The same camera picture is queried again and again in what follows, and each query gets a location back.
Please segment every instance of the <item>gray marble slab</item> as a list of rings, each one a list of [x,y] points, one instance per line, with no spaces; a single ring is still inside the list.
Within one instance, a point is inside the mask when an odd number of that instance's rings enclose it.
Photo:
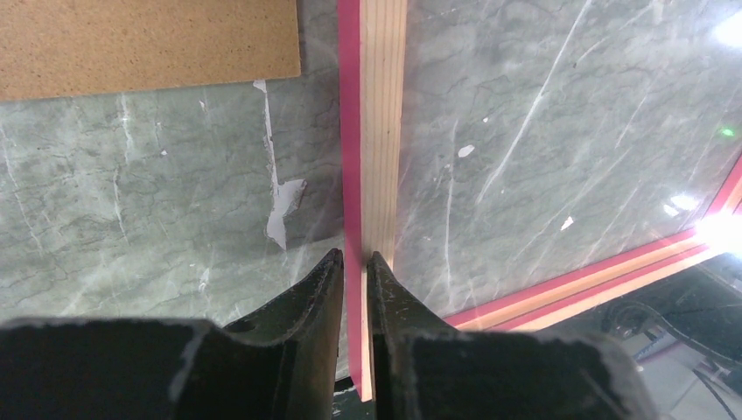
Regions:
[[[0,103],[0,320],[224,324],[341,247],[335,2],[299,11],[299,78]]]
[[[448,315],[692,226],[742,151],[739,9],[413,1],[397,276]]]

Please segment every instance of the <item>brown cork sheet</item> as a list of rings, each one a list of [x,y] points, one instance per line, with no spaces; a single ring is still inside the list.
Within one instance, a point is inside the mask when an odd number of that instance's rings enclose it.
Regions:
[[[0,2],[0,101],[299,74],[296,0]]]

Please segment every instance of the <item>white paint chip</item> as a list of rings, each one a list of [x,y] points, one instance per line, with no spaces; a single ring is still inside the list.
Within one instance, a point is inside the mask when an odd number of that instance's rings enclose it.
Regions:
[[[268,171],[270,172],[270,186],[273,192],[273,208],[268,216],[268,225],[265,227],[265,235],[286,250],[286,225],[284,217],[294,212],[301,202],[306,188],[306,181],[293,179],[283,184],[278,182],[276,169],[276,153],[273,150],[273,129],[270,125],[270,107],[268,104],[268,87],[265,80],[256,80],[253,86],[263,93],[265,108],[263,116],[265,119],[265,137],[262,139],[265,150],[268,152]]]
[[[211,269],[207,268],[204,270],[203,273],[201,273],[201,277],[199,277],[199,291],[201,293],[203,293],[207,289],[210,272]]]
[[[559,230],[565,230],[566,228],[572,226],[572,223],[574,222],[575,220],[572,219],[572,216],[568,217],[567,220],[565,220],[564,223],[562,223],[562,228]]]
[[[458,157],[459,158],[466,158],[474,151],[474,146],[469,144],[468,146],[464,146],[461,149],[458,150]]]
[[[678,212],[676,208],[668,206],[667,204],[662,205],[662,210],[664,210],[665,213],[667,213],[670,217],[675,217],[680,214],[680,212]]]
[[[265,234],[284,251],[286,250],[284,216],[288,216],[298,208],[305,188],[305,180],[293,179],[279,185],[277,192],[273,194],[273,209],[268,216],[268,226],[265,227]]]
[[[670,201],[672,201],[675,207],[686,211],[695,210],[698,207],[698,200],[685,194],[676,195]]]

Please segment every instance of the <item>pink edge strip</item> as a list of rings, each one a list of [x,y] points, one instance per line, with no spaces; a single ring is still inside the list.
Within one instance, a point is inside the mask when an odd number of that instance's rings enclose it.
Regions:
[[[732,195],[732,192],[734,191],[734,188],[737,186],[737,184],[740,181],[742,181],[742,156],[738,158],[737,163],[732,167],[729,175],[727,176],[726,180],[722,184],[721,188],[719,188],[716,197],[711,202],[709,209],[706,211],[706,214],[704,215],[704,217],[717,214],[718,212],[720,212],[725,207],[726,201],[730,198],[730,196]],[[734,208],[736,208],[737,210],[735,212],[736,214],[742,214],[742,203],[739,203],[738,205],[734,206]],[[533,296],[536,296],[542,293],[547,293],[549,291],[554,290],[557,287],[560,287],[567,283],[578,280],[579,278],[589,276],[601,270],[609,269],[612,266],[624,263],[638,256],[643,256],[644,254],[655,251],[657,249],[671,246],[675,243],[678,243],[679,241],[688,239],[691,236],[694,236],[695,234],[696,234],[695,229],[689,229],[679,234],[673,234],[671,236],[668,236],[667,238],[648,243],[647,245],[643,245],[641,247],[632,249],[622,254],[618,254],[606,260],[595,262],[594,264],[583,267],[582,269],[577,269],[575,271],[572,271],[570,273],[564,274],[559,277],[552,278],[550,280],[547,280],[543,283],[539,283],[527,289],[517,291],[516,293],[513,293],[512,295],[508,295],[508,296],[496,299],[486,304],[481,304],[467,311],[456,313],[446,318],[445,321],[451,324],[452,326],[460,326],[461,324],[464,324],[465,322],[478,319],[489,313],[498,311],[499,309],[502,309],[506,306],[516,304],[522,301],[523,299],[532,298]],[[605,284],[613,284],[613,281],[609,281]]]
[[[734,188],[737,186],[739,181],[742,180],[742,156],[737,159],[737,163],[731,168],[729,176],[726,177],[726,181],[721,185],[717,192],[716,198],[711,202],[709,209],[706,211],[705,216],[711,216],[717,214],[726,205],[726,201],[732,195]]]
[[[348,366],[361,393],[361,3],[338,1]]]
[[[509,331],[512,330],[518,326],[522,326],[523,324],[533,321],[535,319],[539,319],[541,317],[545,317],[549,315],[550,313],[554,311],[558,311],[560,309],[563,309],[567,306],[574,305],[578,302],[581,302],[587,298],[593,297],[597,295],[598,293],[602,291],[608,291],[618,285],[624,284],[626,282],[629,282],[631,280],[634,280],[637,277],[644,276],[646,274],[652,273],[654,271],[657,271],[659,269],[662,269],[664,267],[669,266],[673,263],[678,263],[682,260],[685,260],[687,258],[691,258],[692,256],[697,256],[698,254],[704,252],[705,250],[709,249],[707,245],[699,245],[695,248],[689,249],[685,252],[682,252],[677,255],[673,255],[671,257],[665,258],[664,260],[660,260],[658,262],[654,262],[652,264],[649,264],[648,266],[637,269],[636,271],[632,271],[631,273],[625,274],[623,276],[618,276],[614,278],[613,280],[609,282],[605,282],[602,284],[599,284],[591,289],[581,291],[577,294],[574,294],[570,297],[566,297],[558,302],[555,302],[553,304],[547,304],[546,306],[543,306],[539,309],[536,309],[534,311],[531,311],[529,313],[523,314],[520,317],[510,319],[507,322],[504,322],[502,324],[496,325],[492,328],[490,328],[490,331]]]
[[[462,311],[455,315],[451,315],[450,317],[446,318],[445,321],[451,324],[452,326],[460,326],[461,324],[464,324],[465,322],[478,319],[484,315],[487,315],[488,313],[498,311],[499,309],[516,304],[524,299],[532,298],[534,296],[538,296],[543,293],[548,293],[549,291],[553,291],[557,287],[562,287],[582,277],[587,277],[599,271],[610,269],[611,267],[625,263],[634,258],[648,254],[650,252],[654,252],[658,249],[663,249],[665,247],[672,246],[680,241],[684,241],[686,239],[693,237],[695,234],[696,232],[694,229],[689,229],[679,234],[673,234],[671,236],[668,236],[667,238],[660,239],[654,242],[650,242],[647,245],[634,248],[630,251],[624,252],[623,254],[618,254],[606,260],[595,262],[594,264],[588,265],[582,269],[576,269],[562,276],[554,277],[543,283],[539,283],[527,289],[517,291],[516,293],[496,299],[492,302],[481,304],[470,310]]]

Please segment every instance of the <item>black metal clamp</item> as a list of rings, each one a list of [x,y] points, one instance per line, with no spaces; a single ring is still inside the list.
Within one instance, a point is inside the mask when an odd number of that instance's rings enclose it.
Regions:
[[[458,332],[367,266],[380,419],[650,419],[609,339]],[[342,254],[224,328],[197,319],[26,318],[0,325],[0,418],[331,415]]]

